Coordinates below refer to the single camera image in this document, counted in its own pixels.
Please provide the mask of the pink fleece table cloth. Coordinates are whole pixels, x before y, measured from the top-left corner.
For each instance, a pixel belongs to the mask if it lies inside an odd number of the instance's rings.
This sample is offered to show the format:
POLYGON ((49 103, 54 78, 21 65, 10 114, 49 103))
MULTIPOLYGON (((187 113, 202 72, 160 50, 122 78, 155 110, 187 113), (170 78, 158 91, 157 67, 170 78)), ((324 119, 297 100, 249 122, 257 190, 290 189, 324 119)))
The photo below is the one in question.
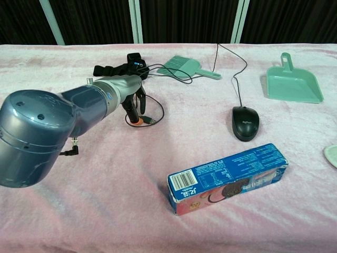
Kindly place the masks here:
POLYGON ((81 86, 132 52, 149 65, 194 58, 222 79, 151 76, 146 114, 158 124, 130 127, 119 108, 40 183, 0 187, 0 253, 337 253, 337 169, 323 155, 337 144, 337 44, 0 45, 0 104, 21 89, 81 86), (321 103, 268 98, 266 72, 283 52, 315 75, 321 103), (258 113, 253 140, 234 135, 234 106, 258 113), (289 162, 279 182, 173 213, 169 174, 267 143, 289 162))

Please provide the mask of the dark pleated curtain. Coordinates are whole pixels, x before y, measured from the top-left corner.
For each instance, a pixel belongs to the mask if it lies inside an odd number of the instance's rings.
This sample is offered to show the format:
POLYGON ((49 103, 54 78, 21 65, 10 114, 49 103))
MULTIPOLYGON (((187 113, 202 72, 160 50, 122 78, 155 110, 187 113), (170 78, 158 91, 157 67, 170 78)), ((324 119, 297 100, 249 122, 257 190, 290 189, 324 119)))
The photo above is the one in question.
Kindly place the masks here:
MULTIPOLYGON (((140 0, 144 43, 230 43, 239 0, 140 0)), ((49 0, 66 45, 133 43, 128 0, 49 0)), ((337 0, 250 0, 240 43, 335 43, 337 0)), ((0 0, 0 44, 55 45, 39 0, 0 0)))

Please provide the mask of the blue cookie box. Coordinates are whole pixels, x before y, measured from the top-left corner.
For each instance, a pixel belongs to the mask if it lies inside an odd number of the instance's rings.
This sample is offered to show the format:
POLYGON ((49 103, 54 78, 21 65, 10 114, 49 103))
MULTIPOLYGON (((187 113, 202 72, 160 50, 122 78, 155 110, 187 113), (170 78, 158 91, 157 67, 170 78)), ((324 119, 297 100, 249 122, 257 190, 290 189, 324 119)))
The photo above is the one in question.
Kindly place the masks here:
POLYGON ((167 177, 177 216, 281 180, 288 161, 272 143, 208 162, 167 177))

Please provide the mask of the pale green frame post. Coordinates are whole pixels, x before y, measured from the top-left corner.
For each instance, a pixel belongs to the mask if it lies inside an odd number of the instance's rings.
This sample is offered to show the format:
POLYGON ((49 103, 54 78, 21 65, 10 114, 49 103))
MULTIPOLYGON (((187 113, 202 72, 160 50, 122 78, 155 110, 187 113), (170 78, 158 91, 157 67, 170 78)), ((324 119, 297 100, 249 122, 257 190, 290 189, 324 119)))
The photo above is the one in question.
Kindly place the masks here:
POLYGON ((52 31, 52 34, 55 38, 57 45, 64 46, 65 42, 49 0, 39 0, 39 3, 47 19, 47 22, 49 24, 49 27, 52 31))
POLYGON ((231 35, 231 44, 239 44, 241 41, 241 36, 244 29, 244 24, 249 9, 250 0, 239 0, 237 4, 232 35, 231 35))
POLYGON ((142 31, 142 19, 140 0, 128 0, 131 27, 133 34, 133 42, 135 44, 143 44, 143 31, 142 31))

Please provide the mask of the mint green hand brush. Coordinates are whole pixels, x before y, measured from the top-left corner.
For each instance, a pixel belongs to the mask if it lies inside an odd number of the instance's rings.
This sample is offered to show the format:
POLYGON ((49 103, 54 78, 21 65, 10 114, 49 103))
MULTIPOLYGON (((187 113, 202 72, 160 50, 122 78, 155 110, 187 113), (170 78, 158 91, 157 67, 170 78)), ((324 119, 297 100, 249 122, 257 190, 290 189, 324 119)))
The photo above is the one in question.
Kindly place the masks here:
POLYGON ((218 73, 207 71, 201 68, 199 61, 182 56, 174 56, 157 70, 157 73, 173 76, 180 79, 189 79, 194 75, 201 75, 215 80, 220 80, 222 76, 218 73))

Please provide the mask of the black angled plug on arm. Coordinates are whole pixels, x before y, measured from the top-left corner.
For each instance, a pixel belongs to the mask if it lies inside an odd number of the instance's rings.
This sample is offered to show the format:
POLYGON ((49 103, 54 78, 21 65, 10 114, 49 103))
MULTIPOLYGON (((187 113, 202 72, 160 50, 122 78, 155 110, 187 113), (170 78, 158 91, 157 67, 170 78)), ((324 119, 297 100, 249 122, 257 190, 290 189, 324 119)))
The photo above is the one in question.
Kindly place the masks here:
POLYGON ((60 155, 64 155, 64 156, 73 156, 73 155, 78 155, 78 154, 79 154, 79 151, 78 151, 77 145, 72 146, 71 150, 63 151, 60 153, 60 155))

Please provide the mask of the black computer mouse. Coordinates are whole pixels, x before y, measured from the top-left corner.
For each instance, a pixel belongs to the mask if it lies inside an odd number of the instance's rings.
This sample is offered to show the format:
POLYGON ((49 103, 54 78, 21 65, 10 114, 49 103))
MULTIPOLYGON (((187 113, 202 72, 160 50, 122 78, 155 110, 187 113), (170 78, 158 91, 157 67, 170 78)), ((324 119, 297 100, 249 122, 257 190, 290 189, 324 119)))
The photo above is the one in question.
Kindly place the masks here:
POLYGON ((232 130, 234 135, 244 142, 251 141, 257 135, 260 126, 258 113, 246 106, 232 108, 232 130))

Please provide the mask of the pale green round pad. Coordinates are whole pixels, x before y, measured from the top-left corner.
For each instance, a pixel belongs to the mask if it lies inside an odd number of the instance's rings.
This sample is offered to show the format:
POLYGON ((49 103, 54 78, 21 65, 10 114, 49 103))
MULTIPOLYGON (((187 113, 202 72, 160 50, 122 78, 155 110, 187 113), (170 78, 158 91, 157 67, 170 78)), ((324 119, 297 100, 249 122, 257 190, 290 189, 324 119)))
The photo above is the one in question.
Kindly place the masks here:
POLYGON ((329 163, 337 168, 337 144, 324 148, 323 153, 329 163))

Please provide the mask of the mint green dustpan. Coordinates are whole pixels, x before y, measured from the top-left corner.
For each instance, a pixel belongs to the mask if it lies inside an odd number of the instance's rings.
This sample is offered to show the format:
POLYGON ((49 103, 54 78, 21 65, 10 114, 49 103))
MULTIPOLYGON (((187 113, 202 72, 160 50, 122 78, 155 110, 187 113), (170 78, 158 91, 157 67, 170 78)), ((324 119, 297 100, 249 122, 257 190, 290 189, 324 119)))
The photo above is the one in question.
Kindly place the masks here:
POLYGON ((281 66, 266 72, 268 98, 302 103, 321 103, 324 98, 318 81, 308 70, 295 68, 291 55, 281 54, 281 66))

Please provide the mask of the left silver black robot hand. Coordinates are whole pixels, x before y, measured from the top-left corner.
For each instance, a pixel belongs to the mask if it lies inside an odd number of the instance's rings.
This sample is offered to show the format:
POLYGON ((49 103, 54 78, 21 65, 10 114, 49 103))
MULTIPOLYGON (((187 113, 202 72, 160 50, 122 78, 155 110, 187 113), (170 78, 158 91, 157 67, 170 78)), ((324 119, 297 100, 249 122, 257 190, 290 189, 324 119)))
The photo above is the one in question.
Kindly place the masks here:
POLYGON ((117 76, 113 84, 119 90, 121 105, 126 111, 130 123, 133 125, 142 124, 134 103, 134 95, 136 95, 140 101, 140 114, 143 115, 146 108, 146 93, 142 86, 142 79, 138 75, 122 75, 117 76))

